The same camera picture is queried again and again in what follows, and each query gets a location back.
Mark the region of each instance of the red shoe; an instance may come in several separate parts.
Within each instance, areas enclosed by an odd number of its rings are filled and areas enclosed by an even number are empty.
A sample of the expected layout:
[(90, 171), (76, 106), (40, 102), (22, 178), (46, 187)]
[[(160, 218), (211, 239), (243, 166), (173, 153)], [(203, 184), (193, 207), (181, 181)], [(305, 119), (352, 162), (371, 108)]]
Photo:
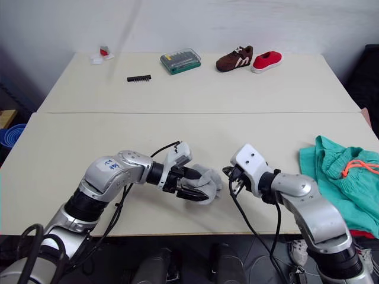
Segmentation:
[(276, 67), (282, 63), (282, 55), (276, 51), (269, 51), (256, 57), (251, 71), (262, 73), (270, 68)]

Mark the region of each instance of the white stripe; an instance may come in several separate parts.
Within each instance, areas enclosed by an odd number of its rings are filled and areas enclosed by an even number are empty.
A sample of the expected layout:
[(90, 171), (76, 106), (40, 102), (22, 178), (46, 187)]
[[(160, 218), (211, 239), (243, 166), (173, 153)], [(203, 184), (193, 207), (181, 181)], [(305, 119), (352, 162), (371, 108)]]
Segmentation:
[(238, 66), (239, 63), (241, 63), (241, 66), (248, 64), (249, 63), (249, 56), (245, 57), (245, 59), (242, 59), (241, 57), (238, 58), (238, 61), (237, 61), (236, 65), (235, 65), (235, 68), (237, 68), (237, 66)]

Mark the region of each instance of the small red object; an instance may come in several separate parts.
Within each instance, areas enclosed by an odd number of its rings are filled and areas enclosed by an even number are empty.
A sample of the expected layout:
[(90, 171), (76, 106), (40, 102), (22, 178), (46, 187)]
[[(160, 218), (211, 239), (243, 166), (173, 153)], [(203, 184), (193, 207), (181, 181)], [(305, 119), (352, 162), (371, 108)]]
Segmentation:
[(360, 230), (350, 230), (350, 233), (353, 237), (366, 237), (366, 238), (375, 238), (373, 234), (365, 232), (365, 231), (360, 231)]
[(103, 56), (109, 55), (109, 53), (105, 49), (100, 49), (100, 54)]
[(276, 51), (269, 51), (256, 57), (251, 71), (254, 73), (262, 73), (270, 68), (278, 66), (282, 62), (282, 55)]

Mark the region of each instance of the blue container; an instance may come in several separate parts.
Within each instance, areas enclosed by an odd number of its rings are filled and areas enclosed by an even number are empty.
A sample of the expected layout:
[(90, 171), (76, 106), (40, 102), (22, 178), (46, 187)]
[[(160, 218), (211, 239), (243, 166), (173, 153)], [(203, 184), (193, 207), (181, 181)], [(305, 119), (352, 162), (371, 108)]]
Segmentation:
[(0, 129), (0, 144), (8, 149), (12, 149), (17, 139), (23, 133), (26, 124), (17, 124), (10, 129)]

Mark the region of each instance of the green case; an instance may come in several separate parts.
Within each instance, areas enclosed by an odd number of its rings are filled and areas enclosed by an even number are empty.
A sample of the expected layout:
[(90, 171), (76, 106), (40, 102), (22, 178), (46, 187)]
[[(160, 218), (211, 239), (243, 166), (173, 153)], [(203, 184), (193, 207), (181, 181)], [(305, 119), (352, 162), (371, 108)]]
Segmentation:
[(193, 49), (183, 49), (173, 53), (166, 53), (160, 61), (171, 75), (178, 74), (201, 65), (200, 56)]

